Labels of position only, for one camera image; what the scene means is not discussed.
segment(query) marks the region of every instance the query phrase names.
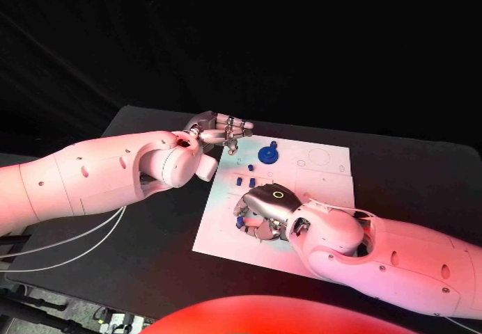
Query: blue object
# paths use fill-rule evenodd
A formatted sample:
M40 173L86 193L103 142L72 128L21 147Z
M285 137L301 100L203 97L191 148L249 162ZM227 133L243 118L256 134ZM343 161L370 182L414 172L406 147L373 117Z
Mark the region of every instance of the blue object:
M236 227L240 228L243 226L242 217L236 217Z
M275 144L275 141L272 141L271 144L261 148L258 152L258 159L266 165L274 164L278 160L278 151L275 150L277 147L278 145Z

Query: wire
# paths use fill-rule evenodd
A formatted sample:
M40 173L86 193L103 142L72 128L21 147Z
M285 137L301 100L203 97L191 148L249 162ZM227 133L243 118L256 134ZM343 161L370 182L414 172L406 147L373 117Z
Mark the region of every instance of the wire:
M362 212L363 214L366 214L369 217L376 217L370 212L367 212L365 210L360 210L360 209L354 209L353 207L337 207L336 205L330 205L330 204L318 202L313 198L310 198L308 200L311 200L314 203L318 203L320 205L324 205L326 207L330 207L333 209L357 211L357 212Z
M44 267L44 268L36 268L36 269L23 269L23 270L0 270L0 273L30 273L33 271L41 271L41 270L47 270L47 269L51 269L51 268L56 268L59 266L63 266L63 264L66 263L70 263L72 261L74 261L76 259L79 259L85 254L87 254L96 247L98 245L103 242L103 240L108 238L108 236L111 235L112 231L115 230L115 227L116 227L116 224L118 222L121 221L122 219L122 215L124 215L124 212L125 212L125 207L121 207L119 210L122 210L122 212L119 213L119 216L118 216L118 219L116 219L116 222L111 228L111 230L108 231L108 233L105 234L105 237L99 240L99 242L90 247L89 250L86 250L85 252L82 252L82 254L79 254L76 257L73 257L72 259L69 259L67 261L59 263L59 264L54 264L53 266L48 266L48 267Z
M454 321L451 318L444 317L444 319L450 320L455 325L458 325L461 328L464 328L467 331L476 333L476 334L482 334L479 331L476 331L474 329L471 329L470 327L466 327L458 321Z
M11 256L17 256L17 255L23 255L23 254L28 254L28 253L34 253L34 252L38 252L50 247L54 247L54 246L59 246L61 244L66 244L67 242L73 241L74 239L77 238L82 238L85 237L85 235L87 235L89 233L92 233L95 230L98 230L112 219L113 217L119 214L121 210L122 210L124 207L121 207L116 212L113 213L112 217L108 218L108 220L105 220L105 222L102 222L102 224L99 224L95 228L92 228L90 230L87 230L85 233L79 234L76 237L73 238L69 238L60 242L56 242L54 244L51 245L47 245L47 246L43 246L40 248L34 248L31 250L25 250L24 252L18 252L18 253L11 253L11 254L7 254L7 255L0 255L0 259L5 258L5 257L11 257Z

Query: table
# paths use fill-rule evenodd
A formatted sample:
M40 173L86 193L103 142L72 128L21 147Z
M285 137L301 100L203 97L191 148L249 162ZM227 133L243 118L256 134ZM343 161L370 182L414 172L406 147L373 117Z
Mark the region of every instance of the table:
M125 106L103 136L178 130L190 117ZM349 147L356 207L482 246L482 163L471 148L268 122L255 122L255 134ZM219 158L220 148L209 155ZM152 318L213 298L272 294L356 310L422 333L461 331L445 319L402 310L349 287L194 253L209 188L210 183L194 177L180 189L129 205L113 234L89 254L54 269L10 273L8 280ZM40 223L25 249L80 234L109 216ZM20 256L11 269L67 260L95 245L109 229L106 224L73 242ZM464 323L482 328L480 322Z

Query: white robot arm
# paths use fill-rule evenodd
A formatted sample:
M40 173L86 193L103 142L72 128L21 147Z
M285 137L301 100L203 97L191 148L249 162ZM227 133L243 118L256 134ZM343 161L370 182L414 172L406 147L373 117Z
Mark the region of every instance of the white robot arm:
M207 111L183 131L147 132L83 141L47 157L0 168L0 235L47 219L108 212L191 176L209 181L213 144L236 152L252 123Z
M310 272L396 306L434 316L482 319L482 248L411 223L354 218L278 184L249 190L233 210L264 217L238 225L261 240L282 233Z

